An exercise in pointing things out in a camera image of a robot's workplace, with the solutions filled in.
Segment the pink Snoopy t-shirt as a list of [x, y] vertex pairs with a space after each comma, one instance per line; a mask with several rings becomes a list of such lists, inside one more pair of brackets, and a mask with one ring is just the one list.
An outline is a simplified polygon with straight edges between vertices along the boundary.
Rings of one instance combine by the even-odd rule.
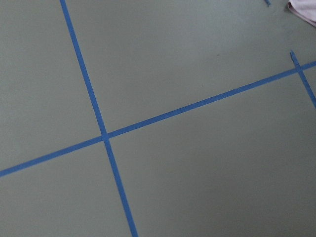
[[316, 26], [316, 0], [289, 0], [287, 6], [294, 15]]

